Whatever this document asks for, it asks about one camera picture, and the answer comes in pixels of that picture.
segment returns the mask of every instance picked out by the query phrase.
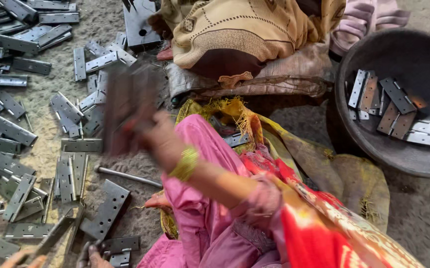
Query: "pink clothing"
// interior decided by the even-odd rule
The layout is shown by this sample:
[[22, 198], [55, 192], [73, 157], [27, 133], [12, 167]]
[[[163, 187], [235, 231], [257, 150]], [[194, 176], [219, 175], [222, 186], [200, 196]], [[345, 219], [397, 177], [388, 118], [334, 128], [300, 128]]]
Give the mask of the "pink clothing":
[[[252, 176], [236, 152], [200, 115], [190, 115], [175, 128], [184, 142], [193, 144], [200, 157], [242, 176]], [[281, 193], [256, 176], [258, 188], [229, 211], [176, 178], [162, 175], [172, 206], [179, 240], [163, 234], [140, 261], [139, 268], [289, 266], [280, 220]]]

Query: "sandy ground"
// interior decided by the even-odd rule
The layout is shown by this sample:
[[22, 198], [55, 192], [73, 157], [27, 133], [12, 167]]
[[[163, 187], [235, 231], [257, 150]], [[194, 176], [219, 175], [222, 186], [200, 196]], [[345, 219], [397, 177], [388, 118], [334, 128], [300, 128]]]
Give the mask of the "sandy ground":
[[[39, 178], [52, 177], [55, 173], [56, 156], [60, 153], [60, 139], [67, 137], [63, 134], [56, 121], [49, 100], [57, 91], [61, 91], [69, 100], [82, 99], [87, 95], [86, 84], [75, 82], [73, 74], [73, 49], [83, 46], [88, 40], [100, 40], [106, 44], [114, 40], [117, 32], [125, 31], [123, 10], [120, 0], [77, 0], [81, 11], [81, 23], [73, 26], [73, 39], [62, 45], [46, 50], [36, 59], [51, 62], [53, 68], [49, 76], [28, 73], [31, 81], [25, 91], [10, 90], [16, 99], [25, 101], [35, 133], [39, 136], [33, 149], [26, 151], [21, 162], [37, 170]], [[409, 27], [430, 32], [430, 1], [427, 0], [398, 0], [399, 5], [411, 10], [412, 17]], [[261, 101], [264, 107], [266, 101], [279, 103], [276, 96], [252, 98], [253, 107]], [[270, 109], [263, 115], [278, 122], [286, 130], [303, 138], [322, 143], [333, 148], [330, 140], [329, 119], [326, 110], [330, 99], [326, 97], [313, 100], [293, 96], [284, 100], [283, 105], [268, 105]], [[106, 167], [118, 168], [124, 172], [158, 180], [160, 172], [147, 155], [138, 155], [125, 159], [102, 159], [91, 155], [88, 180], [86, 182], [86, 204], [88, 216], [94, 216], [100, 203], [104, 200], [101, 189], [105, 179], [130, 189], [132, 200], [129, 207], [142, 206], [144, 201], [158, 189], [122, 178], [109, 175], [98, 175], [93, 172], [95, 164], [102, 162]], [[398, 241], [409, 252], [416, 256], [426, 267], [430, 267], [430, 179], [416, 178], [399, 174], [388, 168], [383, 168], [389, 184], [391, 206], [388, 235]], [[49, 223], [57, 222], [63, 209], [58, 202], [51, 210]], [[0, 235], [5, 226], [0, 226]], [[162, 234], [159, 213], [154, 209], [128, 210], [119, 224], [112, 230], [112, 237], [141, 235], [141, 251], [133, 252], [133, 266], [151, 247], [153, 242]], [[46, 267], [63, 267], [65, 235], [49, 255]], [[16, 241], [23, 248], [32, 248], [38, 241]], [[68, 256], [64, 267], [74, 266], [74, 255]]]

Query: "pink sleeve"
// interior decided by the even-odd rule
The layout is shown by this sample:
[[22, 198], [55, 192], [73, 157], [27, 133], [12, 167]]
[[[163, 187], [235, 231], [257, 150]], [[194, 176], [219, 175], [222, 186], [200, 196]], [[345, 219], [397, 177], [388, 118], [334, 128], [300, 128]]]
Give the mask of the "pink sleeve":
[[286, 254], [281, 205], [283, 197], [280, 190], [262, 175], [255, 175], [258, 186], [250, 196], [231, 210], [232, 216], [241, 218], [248, 225], [265, 231], [276, 242], [283, 267], [289, 265]]

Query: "black bucket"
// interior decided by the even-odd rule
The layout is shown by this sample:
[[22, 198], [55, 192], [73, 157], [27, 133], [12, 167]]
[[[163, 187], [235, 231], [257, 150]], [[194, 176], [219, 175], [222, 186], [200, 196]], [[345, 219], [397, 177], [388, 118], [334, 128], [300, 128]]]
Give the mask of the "black bucket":
[[430, 34], [392, 29], [366, 36], [343, 58], [335, 82], [337, 111], [355, 143], [375, 161], [407, 174], [430, 177], [430, 146], [376, 131], [380, 116], [350, 119], [346, 96], [352, 87], [347, 89], [345, 81], [353, 85], [359, 69], [374, 70], [379, 80], [396, 78], [404, 88], [426, 101], [428, 106], [419, 111], [430, 114]]

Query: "gold bangle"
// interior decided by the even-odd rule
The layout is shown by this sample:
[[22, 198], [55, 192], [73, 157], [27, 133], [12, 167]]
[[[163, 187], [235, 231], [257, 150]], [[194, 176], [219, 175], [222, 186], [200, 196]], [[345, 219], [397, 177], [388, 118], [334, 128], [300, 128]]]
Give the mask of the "gold bangle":
[[198, 158], [198, 151], [193, 146], [188, 145], [182, 152], [182, 159], [169, 174], [169, 177], [176, 177], [183, 182], [188, 181], [194, 173], [195, 167], [197, 167]]

